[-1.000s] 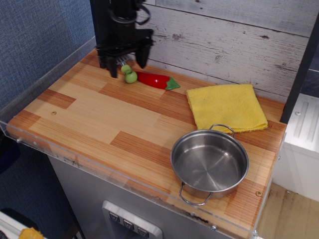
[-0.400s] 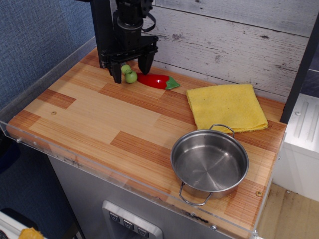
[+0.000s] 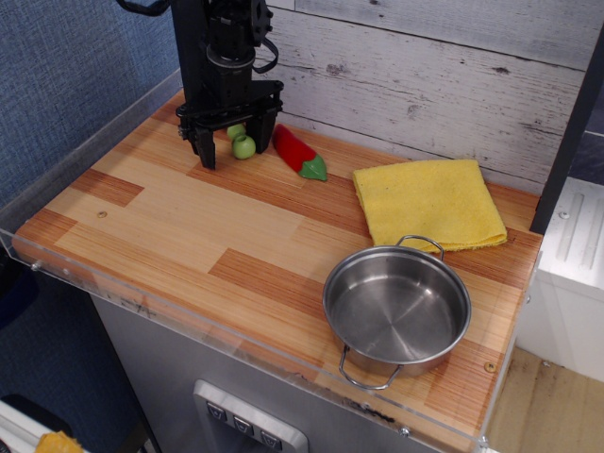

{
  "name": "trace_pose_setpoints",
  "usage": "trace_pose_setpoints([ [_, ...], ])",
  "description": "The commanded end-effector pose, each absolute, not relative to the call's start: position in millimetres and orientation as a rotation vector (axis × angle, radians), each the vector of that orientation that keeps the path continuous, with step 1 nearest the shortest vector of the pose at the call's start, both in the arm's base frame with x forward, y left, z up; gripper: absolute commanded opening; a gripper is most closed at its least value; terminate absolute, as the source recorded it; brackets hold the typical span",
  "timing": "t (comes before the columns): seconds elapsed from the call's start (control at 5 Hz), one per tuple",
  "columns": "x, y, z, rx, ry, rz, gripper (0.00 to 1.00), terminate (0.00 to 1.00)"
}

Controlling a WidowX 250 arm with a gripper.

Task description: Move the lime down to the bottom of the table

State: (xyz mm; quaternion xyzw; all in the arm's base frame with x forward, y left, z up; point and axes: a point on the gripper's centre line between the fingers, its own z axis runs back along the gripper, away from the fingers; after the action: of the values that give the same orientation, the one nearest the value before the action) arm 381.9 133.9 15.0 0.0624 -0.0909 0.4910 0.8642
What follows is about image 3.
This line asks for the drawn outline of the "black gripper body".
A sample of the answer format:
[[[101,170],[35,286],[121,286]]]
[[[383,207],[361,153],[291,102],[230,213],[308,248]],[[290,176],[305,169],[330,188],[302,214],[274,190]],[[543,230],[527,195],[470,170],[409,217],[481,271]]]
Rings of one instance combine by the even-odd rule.
[[[281,111],[283,83],[279,80],[255,80],[251,64],[242,68],[221,67],[207,59],[207,72],[209,91],[201,110],[189,112],[186,101],[176,110],[180,134],[188,135],[194,126],[216,130],[235,122],[247,122],[270,110]]]

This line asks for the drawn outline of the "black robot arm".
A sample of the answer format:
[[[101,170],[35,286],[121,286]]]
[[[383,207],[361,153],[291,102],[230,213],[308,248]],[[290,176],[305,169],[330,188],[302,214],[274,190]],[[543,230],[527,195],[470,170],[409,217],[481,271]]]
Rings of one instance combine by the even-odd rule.
[[[120,1],[148,17],[172,13],[185,103],[176,110],[179,134],[202,165],[216,167],[213,133],[245,124],[258,152],[269,145],[282,111],[278,80],[255,80],[278,62],[267,38],[273,12],[264,1]]]

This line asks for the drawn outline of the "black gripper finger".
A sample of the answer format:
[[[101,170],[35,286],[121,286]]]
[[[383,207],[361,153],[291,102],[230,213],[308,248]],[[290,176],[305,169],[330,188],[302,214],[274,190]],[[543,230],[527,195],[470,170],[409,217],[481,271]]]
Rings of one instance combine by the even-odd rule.
[[[247,135],[256,145],[256,152],[263,153],[270,144],[276,124],[277,111],[270,110],[247,121]]]
[[[194,126],[188,133],[188,140],[192,145],[193,152],[200,158],[202,166],[214,170],[216,168],[216,154],[213,131]]]

